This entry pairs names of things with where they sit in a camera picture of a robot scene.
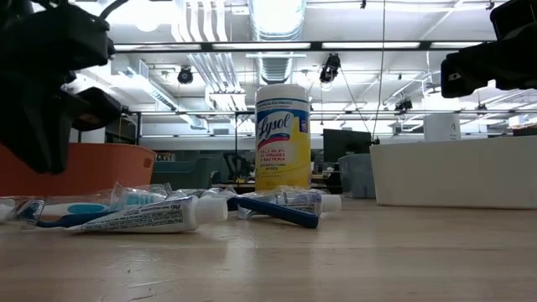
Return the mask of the white plastic bin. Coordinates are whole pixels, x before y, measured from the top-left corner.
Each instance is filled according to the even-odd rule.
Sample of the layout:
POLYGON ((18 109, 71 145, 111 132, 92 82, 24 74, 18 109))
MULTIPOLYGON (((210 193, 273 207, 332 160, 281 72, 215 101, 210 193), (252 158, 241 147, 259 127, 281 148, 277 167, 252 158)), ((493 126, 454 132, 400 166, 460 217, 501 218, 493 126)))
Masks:
POLYGON ((537 210, 537 137, 383 144, 370 151, 377 203, 537 210))

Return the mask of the black background monitor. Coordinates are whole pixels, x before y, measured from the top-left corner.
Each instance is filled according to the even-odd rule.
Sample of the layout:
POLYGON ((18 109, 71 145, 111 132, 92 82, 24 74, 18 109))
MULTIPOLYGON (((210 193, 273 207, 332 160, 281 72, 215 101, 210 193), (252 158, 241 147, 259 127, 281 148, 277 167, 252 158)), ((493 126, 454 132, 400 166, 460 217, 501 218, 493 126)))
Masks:
POLYGON ((372 144, 369 132, 350 130, 323 130, 324 161, 335 163, 349 154, 368 154, 372 144))

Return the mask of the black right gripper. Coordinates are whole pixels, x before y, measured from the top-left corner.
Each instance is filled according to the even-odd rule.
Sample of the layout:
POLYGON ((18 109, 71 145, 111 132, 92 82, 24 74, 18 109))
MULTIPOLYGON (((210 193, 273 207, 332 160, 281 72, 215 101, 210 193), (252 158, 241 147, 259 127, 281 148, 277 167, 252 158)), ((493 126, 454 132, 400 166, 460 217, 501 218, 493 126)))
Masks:
POLYGON ((441 71, 444 98, 469 96, 493 80, 489 74, 464 72, 498 72, 496 87, 501 90, 537 90, 537 29, 459 49, 446 56, 441 71))

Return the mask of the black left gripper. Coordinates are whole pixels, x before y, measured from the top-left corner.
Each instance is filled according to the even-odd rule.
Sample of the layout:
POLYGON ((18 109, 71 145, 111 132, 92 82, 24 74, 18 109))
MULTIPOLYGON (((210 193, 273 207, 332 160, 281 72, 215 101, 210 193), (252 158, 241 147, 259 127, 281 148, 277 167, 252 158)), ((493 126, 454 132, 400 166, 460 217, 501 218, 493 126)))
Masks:
MULTIPOLYGON (((116 54, 110 24, 66 0, 0 0, 0 68, 59 72, 105 65, 116 54)), ((70 130, 93 131, 123 105, 97 87, 76 98, 16 71, 0 71, 0 144, 38 174, 66 170, 70 130)))

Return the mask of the white Crest toothpaste tube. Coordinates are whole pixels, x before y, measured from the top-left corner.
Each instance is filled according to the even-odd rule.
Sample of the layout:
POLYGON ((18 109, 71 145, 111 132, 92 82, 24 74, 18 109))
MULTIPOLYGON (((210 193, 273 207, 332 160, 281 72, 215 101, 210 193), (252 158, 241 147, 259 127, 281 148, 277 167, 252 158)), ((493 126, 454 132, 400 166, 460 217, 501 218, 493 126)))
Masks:
POLYGON ((321 216, 325 212, 339 211, 341 197, 320 190, 266 190, 242 195, 257 201, 286 206, 321 216))
POLYGON ((225 221, 227 199, 196 196, 176 197, 132 206, 78 226, 71 232, 177 233, 195 231, 201 225, 225 221))

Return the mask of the orange plastic bin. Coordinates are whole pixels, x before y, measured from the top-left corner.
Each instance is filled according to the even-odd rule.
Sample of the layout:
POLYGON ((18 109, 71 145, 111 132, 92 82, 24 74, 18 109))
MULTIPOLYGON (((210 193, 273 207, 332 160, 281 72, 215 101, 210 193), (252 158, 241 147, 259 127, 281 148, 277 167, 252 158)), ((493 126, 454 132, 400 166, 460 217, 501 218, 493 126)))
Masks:
POLYGON ((83 195, 150 183, 156 153, 135 145, 71 143, 66 170, 38 174, 0 145, 0 196, 83 195))

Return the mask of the clear silver toiletry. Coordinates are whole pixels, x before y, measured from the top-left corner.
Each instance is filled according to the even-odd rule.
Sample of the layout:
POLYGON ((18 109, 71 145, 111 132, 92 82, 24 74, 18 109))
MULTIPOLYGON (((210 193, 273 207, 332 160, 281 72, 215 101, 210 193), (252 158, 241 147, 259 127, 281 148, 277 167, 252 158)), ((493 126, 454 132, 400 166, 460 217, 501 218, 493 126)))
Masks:
POLYGON ((15 216, 16 201, 12 198, 0 198, 0 224, 10 221, 15 216))

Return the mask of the clear teal toothbrush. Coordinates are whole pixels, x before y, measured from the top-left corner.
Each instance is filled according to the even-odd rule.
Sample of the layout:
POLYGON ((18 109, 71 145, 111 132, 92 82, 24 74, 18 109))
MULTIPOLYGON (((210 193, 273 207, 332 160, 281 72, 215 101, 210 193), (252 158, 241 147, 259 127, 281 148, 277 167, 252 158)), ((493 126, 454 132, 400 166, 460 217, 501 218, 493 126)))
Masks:
POLYGON ((122 186, 99 190, 89 195, 50 196, 45 199, 40 219, 58 221, 62 216, 118 211, 128 206, 152 204, 172 192, 169 184, 122 186))
POLYGON ((173 191, 169 197, 186 197, 186 196, 196 196, 198 198, 202 197, 215 197, 215 198, 232 198, 236 196, 237 193, 233 189, 222 189, 222 188, 210 188, 210 189, 179 189, 173 191))

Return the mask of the black aluminium rig frame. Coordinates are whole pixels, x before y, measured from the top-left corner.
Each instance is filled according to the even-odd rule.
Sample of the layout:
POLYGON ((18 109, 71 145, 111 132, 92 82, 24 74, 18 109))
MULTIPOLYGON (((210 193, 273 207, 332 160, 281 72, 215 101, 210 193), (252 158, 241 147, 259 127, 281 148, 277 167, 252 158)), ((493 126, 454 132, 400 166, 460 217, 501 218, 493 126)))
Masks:
POLYGON ((276 41, 116 44, 118 53, 321 52, 321 51, 444 51, 482 44, 480 40, 421 41, 276 41))

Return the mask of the teal plastic bin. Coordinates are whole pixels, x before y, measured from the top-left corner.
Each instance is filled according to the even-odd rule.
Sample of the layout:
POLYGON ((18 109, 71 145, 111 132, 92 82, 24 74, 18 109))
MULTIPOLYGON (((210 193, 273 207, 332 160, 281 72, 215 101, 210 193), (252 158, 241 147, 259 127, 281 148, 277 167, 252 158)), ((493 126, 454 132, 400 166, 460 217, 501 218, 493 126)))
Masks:
POLYGON ((195 161, 157 161, 151 176, 152 184, 170 184, 173 190, 207 189, 211 185, 211 158, 195 161))

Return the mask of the yellow Lysol wipes canister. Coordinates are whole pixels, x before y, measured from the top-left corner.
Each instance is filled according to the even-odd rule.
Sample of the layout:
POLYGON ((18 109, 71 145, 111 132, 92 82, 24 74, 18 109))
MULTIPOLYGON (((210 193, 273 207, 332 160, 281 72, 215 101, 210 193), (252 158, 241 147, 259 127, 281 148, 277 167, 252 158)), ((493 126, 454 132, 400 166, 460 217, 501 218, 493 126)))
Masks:
POLYGON ((264 86, 255 98, 255 189, 310 188, 310 100, 294 84, 264 86))

